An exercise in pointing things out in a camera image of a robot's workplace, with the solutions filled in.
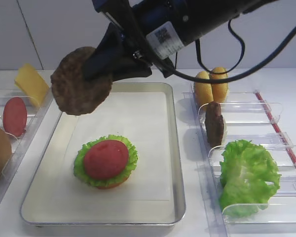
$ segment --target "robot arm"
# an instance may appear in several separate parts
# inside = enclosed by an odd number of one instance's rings
[[[221,24],[276,0],[92,0],[110,24],[82,66],[86,80],[112,73],[113,81],[149,77],[154,64],[173,74],[169,56]]]

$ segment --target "bottom bun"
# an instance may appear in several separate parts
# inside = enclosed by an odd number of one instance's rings
[[[119,185],[121,185],[122,183],[124,183],[127,179],[128,179],[128,177],[124,178],[122,182],[119,182],[119,183],[117,183],[117,184],[110,184],[110,185],[108,185],[108,186],[98,186],[98,187],[96,187],[96,188],[97,188],[97,189],[101,189],[101,190],[116,188],[117,186],[119,186]]]

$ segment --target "burger patty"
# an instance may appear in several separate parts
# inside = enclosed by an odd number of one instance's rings
[[[81,67],[95,48],[81,47],[69,53],[51,75],[52,93],[62,112],[83,115],[93,112],[109,95],[112,75],[86,81]]]
[[[221,106],[215,101],[212,101],[207,105],[205,114],[205,128],[207,142],[210,144],[210,146],[220,146],[222,144],[224,124]]]

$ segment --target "white wall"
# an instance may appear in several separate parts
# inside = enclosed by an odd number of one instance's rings
[[[92,0],[18,0],[45,69],[55,69],[60,60],[77,47],[96,47],[102,39],[108,20],[98,14]],[[140,0],[130,0],[132,4]],[[20,16],[0,18],[0,67],[15,69],[20,62],[30,61],[39,69],[33,48],[25,37],[23,26],[14,26]],[[246,42],[247,51],[238,68],[252,67],[264,59],[296,25],[296,0],[280,0],[234,20],[235,31]],[[202,57],[209,68],[231,67],[240,55],[240,47],[227,30],[227,25],[201,38]],[[199,68],[194,44],[179,52],[179,68]],[[267,67],[296,68],[296,37]]]
[[[25,62],[41,69],[16,0],[0,0],[0,70]]]

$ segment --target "stainless steel tray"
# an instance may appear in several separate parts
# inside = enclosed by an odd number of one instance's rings
[[[139,154],[130,178],[97,190],[73,175],[82,144],[127,137]],[[185,195],[173,91],[165,83],[114,83],[95,112],[63,113],[29,185],[20,214],[32,225],[164,225],[180,221]]]

